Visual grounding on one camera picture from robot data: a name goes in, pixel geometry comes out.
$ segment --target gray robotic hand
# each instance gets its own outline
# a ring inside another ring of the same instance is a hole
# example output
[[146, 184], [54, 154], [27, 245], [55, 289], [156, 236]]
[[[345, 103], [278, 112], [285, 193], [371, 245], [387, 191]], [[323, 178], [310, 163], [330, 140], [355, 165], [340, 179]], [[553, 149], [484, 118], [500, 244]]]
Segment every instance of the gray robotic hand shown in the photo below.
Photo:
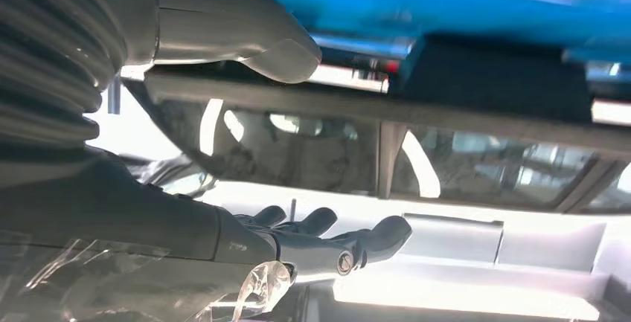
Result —
[[280, 207], [268, 207], [256, 216], [236, 216], [246, 227], [263, 236], [289, 267], [295, 283], [332, 280], [353, 270], [392, 257], [411, 235], [400, 216], [390, 216], [373, 229], [351, 231], [330, 239], [320, 236], [337, 221], [329, 208], [314, 210], [300, 222], [282, 222]]

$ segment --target white panel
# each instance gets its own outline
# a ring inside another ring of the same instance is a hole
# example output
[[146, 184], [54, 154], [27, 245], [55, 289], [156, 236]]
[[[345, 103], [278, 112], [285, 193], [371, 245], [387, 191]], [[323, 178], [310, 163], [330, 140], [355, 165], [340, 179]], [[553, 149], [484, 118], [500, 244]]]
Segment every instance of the white panel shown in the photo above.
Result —
[[512, 286], [559, 292], [585, 299], [602, 296], [608, 274], [579, 271], [559, 271], [544, 268], [509, 267], [467, 263], [462, 261], [429, 262], [421, 258], [397, 255], [394, 259], [368, 266], [354, 274], [392, 274], [393, 278], [409, 280], [438, 280], [445, 283], [478, 284], [484, 286]]
[[502, 225], [489, 222], [408, 215], [412, 236], [401, 254], [493, 263]]
[[499, 264], [591, 271], [606, 223], [505, 227]]

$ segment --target light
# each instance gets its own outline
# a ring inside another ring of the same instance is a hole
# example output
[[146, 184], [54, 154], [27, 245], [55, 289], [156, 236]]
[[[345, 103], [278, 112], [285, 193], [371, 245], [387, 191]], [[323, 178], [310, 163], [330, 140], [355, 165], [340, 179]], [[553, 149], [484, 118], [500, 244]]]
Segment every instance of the light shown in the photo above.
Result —
[[611, 69], [609, 70], [609, 75], [615, 77], [620, 72], [620, 63], [613, 63]]
[[395, 274], [358, 274], [333, 284], [336, 301], [449, 311], [597, 321], [600, 312], [579, 297], [509, 286], [444, 283]]
[[239, 121], [239, 118], [232, 111], [228, 110], [223, 115], [223, 121], [228, 127], [228, 130], [230, 130], [232, 136], [234, 136], [234, 139], [237, 140], [237, 142], [241, 142], [245, 129], [243, 128], [241, 121]]
[[329, 86], [341, 86], [358, 90], [375, 91], [377, 93], [388, 92], [387, 79], [359, 79], [356, 77], [356, 71], [353, 69], [334, 67], [331, 65], [318, 65], [308, 81]]
[[199, 124], [199, 150], [209, 156], [212, 156], [214, 152], [215, 129], [222, 106], [223, 100], [210, 99], [202, 115], [202, 122]]
[[401, 148], [408, 156], [414, 175], [418, 180], [418, 189], [421, 197], [438, 198], [441, 196], [441, 182], [432, 167], [432, 163], [427, 158], [423, 147], [416, 139], [416, 136], [407, 131], [403, 139]]
[[595, 123], [631, 126], [631, 105], [607, 100], [594, 100], [592, 120]]

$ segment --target plastic film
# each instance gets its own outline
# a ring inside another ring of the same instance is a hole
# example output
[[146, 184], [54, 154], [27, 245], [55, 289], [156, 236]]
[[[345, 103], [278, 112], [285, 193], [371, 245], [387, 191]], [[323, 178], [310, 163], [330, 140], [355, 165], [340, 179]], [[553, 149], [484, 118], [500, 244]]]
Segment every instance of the plastic film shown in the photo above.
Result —
[[0, 301], [3, 301], [4, 293], [16, 278], [30, 240], [26, 234], [0, 231]]
[[293, 284], [287, 267], [278, 261], [254, 267], [238, 294], [225, 294], [192, 319], [194, 322], [232, 321], [270, 312]]
[[62, 250], [31, 246], [28, 252], [19, 269], [21, 287], [7, 294], [3, 305], [10, 306], [0, 321], [160, 321], [121, 305], [115, 293], [118, 281], [160, 260], [166, 249], [74, 239]]

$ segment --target window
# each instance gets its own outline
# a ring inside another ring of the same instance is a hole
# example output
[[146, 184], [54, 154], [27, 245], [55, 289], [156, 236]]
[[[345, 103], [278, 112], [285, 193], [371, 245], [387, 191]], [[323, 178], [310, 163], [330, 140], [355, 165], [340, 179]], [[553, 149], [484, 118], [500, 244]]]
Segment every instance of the window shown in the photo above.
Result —
[[195, 149], [221, 179], [373, 193], [377, 124], [243, 108], [210, 100]]
[[394, 165], [393, 193], [499, 205], [555, 205], [591, 157], [551, 144], [436, 128], [412, 128], [436, 179], [419, 175], [406, 145]]

